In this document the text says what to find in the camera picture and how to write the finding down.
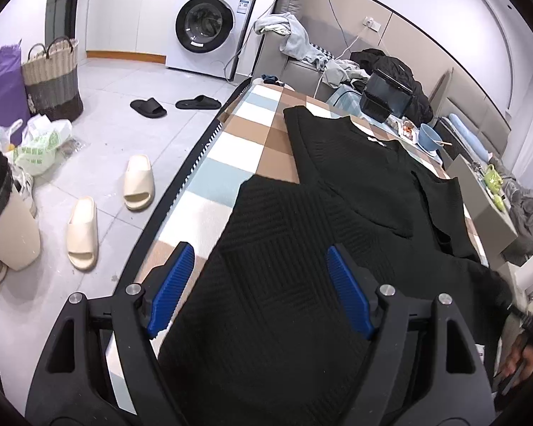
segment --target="purple bag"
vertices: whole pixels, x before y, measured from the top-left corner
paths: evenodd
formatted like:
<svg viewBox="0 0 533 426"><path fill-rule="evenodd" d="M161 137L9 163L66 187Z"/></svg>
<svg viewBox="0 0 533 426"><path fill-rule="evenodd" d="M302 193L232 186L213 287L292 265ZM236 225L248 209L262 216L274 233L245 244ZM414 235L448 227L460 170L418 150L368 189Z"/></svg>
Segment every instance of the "purple bag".
<svg viewBox="0 0 533 426"><path fill-rule="evenodd" d="M9 127L18 119L24 125L11 137L15 145L21 143L21 130L29 120L28 100L21 75L20 44L0 48L0 126Z"/></svg>

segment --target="metal screw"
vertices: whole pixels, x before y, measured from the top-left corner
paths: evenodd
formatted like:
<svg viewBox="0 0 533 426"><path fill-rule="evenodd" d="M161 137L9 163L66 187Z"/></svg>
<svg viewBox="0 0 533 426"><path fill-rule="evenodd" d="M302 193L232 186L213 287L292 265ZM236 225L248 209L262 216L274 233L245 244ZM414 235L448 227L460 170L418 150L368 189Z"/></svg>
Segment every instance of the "metal screw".
<svg viewBox="0 0 533 426"><path fill-rule="evenodd" d="M379 291L383 296L393 296L395 294L395 287L393 285L381 285Z"/></svg>
<svg viewBox="0 0 533 426"><path fill-rule="evenodd" d="M71 293L69 295L69 302L71 304L81 303L82 299L83 299L83 295L79 292Z"/></svg>
<svg viewBox="0 0 533 426"><path fill-rule="evenodd" d="M438 295L438 300L445 306L452 304L452 296L450 296L448 293L440 293Z"/></svg>
<svg viewBox="0 0 533 426"><path fill-rule="evenodd" d="M126 294L134 296L140 293L140 290L142 290L142 287L140 285L138 285L137 283L131 283L128 287L126 287Z"/></svg>

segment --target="tile floor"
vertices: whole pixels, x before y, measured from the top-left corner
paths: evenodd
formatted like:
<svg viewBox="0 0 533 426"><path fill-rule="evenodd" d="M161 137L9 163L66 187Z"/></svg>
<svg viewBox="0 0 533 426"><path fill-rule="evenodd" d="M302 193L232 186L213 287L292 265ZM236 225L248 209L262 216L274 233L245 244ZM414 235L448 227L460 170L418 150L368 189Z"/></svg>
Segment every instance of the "tile floor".
<svg viewBox="0 0 533 426"><path fill-rule="evenodd" d="M23 412L33 371L65 300L74 291L89 298L112 294L138 236L183 160L216 111L177 110L179 99L199 94L224 102L234 87L220 79L114 59L88 59L79 67L84 112L73 134L87 147L58 159L36 178L42 251L31 266L8 272L0 286L0 374L4 390ZM129 106L156 98L168 110L151 120ZM129 156L146 154L153 166L156 200L141 213L126 209L123 172ZM78 197L97 203L99 260L94 270L75 270L66 257L65 225Z"/></svg>

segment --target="wall socket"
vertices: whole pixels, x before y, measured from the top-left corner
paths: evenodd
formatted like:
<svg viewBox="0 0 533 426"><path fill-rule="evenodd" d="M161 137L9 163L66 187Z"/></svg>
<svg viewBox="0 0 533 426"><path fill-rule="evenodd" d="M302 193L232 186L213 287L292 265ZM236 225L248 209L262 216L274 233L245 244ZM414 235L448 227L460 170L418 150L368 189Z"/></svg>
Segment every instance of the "wall socket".
<svg viewBox="0 0 533 426"><path fill-rule="evenodd" d="M379 22L376 22L373 17L366 17L363 21L363 25L367 25L371 30L379 32L379 29L381 29L381 24Z"/></svg>

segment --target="headboard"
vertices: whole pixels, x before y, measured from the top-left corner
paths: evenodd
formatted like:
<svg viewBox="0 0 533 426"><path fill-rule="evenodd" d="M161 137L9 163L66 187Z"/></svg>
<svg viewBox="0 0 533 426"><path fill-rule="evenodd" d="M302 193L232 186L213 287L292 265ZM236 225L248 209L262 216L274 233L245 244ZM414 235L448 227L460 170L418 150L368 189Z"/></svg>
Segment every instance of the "headboard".
<svg viewBox="0 0 533 426"><path fill-rule="evenodd" d="M507 145L509 125L481 88L455 69L448 70L430 100L435 118L455 113L484 145L501 157Z"/></svg>

